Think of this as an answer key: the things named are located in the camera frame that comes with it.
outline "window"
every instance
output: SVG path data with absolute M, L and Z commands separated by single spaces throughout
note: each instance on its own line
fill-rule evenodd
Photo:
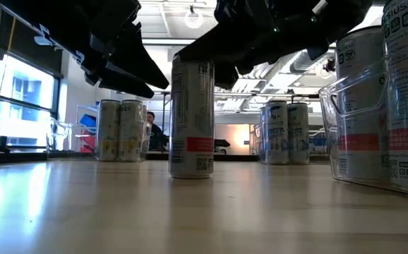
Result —
M 54 84 L 55 79 L 51 75 L 11 56 L 5 56 L 0 61 L 0 96 L 2 97 L 50 109 L 54 97 Z
M 0 136 L 8 137 L 8 146 L 45 146 L 50 112 L 0 102 Z

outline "ceiling light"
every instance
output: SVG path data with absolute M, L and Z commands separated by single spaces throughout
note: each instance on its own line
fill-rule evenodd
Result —
M 197 20 L 191 21 L 192 15 L 197 15 L 198 16 Z M 204 17 L 203 17 L 203 14 L 199 10 L 193 10 L 192 8 L 190 8 L 190 11 L 188 11 L 187 14 L 185 14 L 184 22 L 185 22 L 185 25 L 188 26 L 189 28 L 198 29 L 203 25 Z

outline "wooden table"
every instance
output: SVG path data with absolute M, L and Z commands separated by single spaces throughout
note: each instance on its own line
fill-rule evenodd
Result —
M 0 253 L 408 253 L 408 196 L 337 182 L 328 165 L 0 165 Z

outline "dark jacket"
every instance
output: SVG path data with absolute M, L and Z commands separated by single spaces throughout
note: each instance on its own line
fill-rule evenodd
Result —
M 159 126 L 152 123 L 152 130 L 150 132 L 149 150 L 159 150 L 163 148 L 162 143 L 163 131 Z

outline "person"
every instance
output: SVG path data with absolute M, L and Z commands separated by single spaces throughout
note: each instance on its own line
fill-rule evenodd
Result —
M 148 112 L 148 123 L 152 125 L 150 132 L 149 150 L 161 151 L 163 148 L 163 131 L 154 123 L 154 112 Z

